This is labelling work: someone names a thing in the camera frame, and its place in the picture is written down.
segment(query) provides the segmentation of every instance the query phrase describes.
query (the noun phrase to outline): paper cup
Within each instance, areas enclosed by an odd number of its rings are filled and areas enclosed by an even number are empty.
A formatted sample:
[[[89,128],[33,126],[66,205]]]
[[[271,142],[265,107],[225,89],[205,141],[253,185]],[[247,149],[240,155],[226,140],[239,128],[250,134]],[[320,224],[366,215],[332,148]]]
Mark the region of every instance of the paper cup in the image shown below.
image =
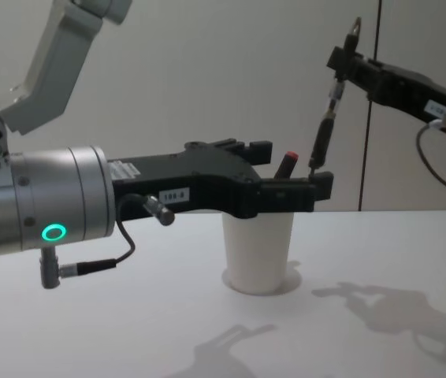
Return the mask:
[[[293,213],[259,214],[242,220],[223,214],[230,286],[249,295],[269,295],[286,275]]]

